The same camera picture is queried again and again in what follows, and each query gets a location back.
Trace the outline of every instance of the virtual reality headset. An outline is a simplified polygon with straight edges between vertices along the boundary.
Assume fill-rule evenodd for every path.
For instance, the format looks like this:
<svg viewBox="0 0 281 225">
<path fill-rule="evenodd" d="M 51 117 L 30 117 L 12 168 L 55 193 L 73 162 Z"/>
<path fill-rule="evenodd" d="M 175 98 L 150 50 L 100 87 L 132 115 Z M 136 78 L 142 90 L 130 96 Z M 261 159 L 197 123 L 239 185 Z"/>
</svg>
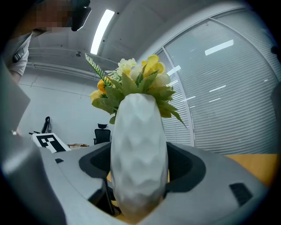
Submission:
<svg viewBox="0 0 281 225">
<path fill-rule="evenodd" d="M 39 4 L 46 0 L 36 0 L 35 3 Z M 72 31 L 81 29 L 92 9 L 89 7 L 90 0 L 71 0 L 72 17 L 68 20 L 66 27 L 71 27 Z"/>
</svg>

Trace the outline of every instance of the white vase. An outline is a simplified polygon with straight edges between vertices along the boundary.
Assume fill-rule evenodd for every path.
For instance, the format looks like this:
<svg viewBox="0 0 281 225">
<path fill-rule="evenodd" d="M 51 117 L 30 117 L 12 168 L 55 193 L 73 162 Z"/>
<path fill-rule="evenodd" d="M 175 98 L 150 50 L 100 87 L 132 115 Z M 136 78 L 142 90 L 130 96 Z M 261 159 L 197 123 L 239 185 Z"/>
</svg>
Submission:
<svg viewBox="0 0 281 225">
<path fill-rule="evenodd" d="M 111 144 L 111 179 L 126 218 L 139 222 L 157 206 L 168 173 L 166 137 L 154 97 L 130 94 L 120 103 Z"/>
</svg>

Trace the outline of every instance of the artificial flower arrangement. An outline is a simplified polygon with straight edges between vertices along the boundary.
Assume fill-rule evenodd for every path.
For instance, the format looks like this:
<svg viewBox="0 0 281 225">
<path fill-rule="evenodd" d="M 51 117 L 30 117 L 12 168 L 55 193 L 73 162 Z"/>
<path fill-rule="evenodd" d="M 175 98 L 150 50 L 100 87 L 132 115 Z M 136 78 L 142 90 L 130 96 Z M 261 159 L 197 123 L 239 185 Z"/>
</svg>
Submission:
<svg viewBox="0 0 281 225">
<path fill-rule="evenodd" d="M 173 87 L 170 87 L 170 77 L 166 73 L 165 65 L 159 62 L 159 57 L 155 54 L 142 61 L 138 65 L 135 59 L 122 59 L 118 63 L 118 68 L 113 71 L 105 71 L 96 65 L 92 58 L 85 54 L 86 60 L 100 76 L 98 90 L 91 95 L 92 105 L 108 112 L 114 116 L 109 123 L 114 124 L 118 107 L 121 101 L 129 94 L 149 94 L 152 95 L 159 108 L 161 117 L 171 118 L 174 115 L 183 123 L 177 109 L 169 104 L 173 100 L 175 93 Z"/>
</svg>

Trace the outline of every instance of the white wall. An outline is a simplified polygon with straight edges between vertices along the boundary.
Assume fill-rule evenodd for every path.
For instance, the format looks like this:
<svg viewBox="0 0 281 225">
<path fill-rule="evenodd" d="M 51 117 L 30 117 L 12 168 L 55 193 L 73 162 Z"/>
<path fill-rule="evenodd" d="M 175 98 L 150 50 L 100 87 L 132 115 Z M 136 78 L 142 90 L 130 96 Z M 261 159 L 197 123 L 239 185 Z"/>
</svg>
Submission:
<svg viewBox="0 0 281 225">
<path fill-rule="evenodd" d="M 183 9 L 167 23 L 159 27 L 136 52 L 135 58 L 137 62 L 140 63 L 142 60 L 146 60 L 149 55 L 155 53 L 164 44 L 194 24 L 219 13 L 245 7 L 244 3 L 238 1 L 221 2 L 220 0 L 215 3 L 216 0 L 212 0 L 210 2 L 202 5 L 202 2 L 199 1 L 195 5 Z"/>
<path fill-rule="evenodd" d="M 26 68 L 19 86 L 31 99 L 19 124 L 23 136 L 41 132 L 45 118 L 50 116 L 52 131 L 65 144 L 93 145 L 97 123 L 109 124 L 109 114 L 91 105 L 89 95 L 97 89 L 96 81 Z M 113 125 L 107 129 L 113 132 Z"/>
</svg>

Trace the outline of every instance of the vase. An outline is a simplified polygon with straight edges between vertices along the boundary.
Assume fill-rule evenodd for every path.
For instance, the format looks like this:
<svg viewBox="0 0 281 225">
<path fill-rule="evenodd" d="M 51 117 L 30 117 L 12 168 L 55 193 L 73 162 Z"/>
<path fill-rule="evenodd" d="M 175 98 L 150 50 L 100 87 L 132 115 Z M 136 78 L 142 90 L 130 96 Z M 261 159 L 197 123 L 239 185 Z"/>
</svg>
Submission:
<svg viewBox="0 0 281 225">
<path fill-rule="evenodd" d="M 162 199 L 168 173 L 166 137 L 156 101 L 130 94 L 120 103 L 111 144 L 111 179 L 118 207 L 130 222 Z"/>
</svg>

